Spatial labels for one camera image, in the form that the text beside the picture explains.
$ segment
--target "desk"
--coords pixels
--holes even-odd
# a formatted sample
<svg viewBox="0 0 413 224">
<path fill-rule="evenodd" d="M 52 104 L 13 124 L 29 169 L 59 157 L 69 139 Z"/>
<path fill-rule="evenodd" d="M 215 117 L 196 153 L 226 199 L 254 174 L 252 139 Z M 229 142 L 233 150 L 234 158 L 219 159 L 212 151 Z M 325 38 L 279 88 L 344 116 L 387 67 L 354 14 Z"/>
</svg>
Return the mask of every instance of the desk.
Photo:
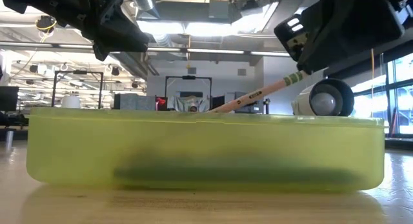
<svg viewBox="0 0 413 224">
<path fill-rule="evenodd" d="M 0 223 L 413 223 L 413 154 L 388 151 L 385 179 L 353 194 L 58 188 L 26 172 L 26 142 L 0 147 Z"/>
</svg>

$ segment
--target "yellow-green plastic container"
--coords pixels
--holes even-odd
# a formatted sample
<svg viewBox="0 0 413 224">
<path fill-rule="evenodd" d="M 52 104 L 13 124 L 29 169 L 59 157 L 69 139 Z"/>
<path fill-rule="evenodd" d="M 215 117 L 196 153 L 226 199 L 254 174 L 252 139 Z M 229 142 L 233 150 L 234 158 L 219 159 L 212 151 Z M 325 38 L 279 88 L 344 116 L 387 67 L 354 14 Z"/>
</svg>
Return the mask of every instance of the yellow-green plastic container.
<svg viewBox="0 0 413 224">
<path fill-rule="evenodd" d="M 36 108 L 27 170 L 61 185 L 349 191 L 383 179 L 380 119 Z"/>
</svg>

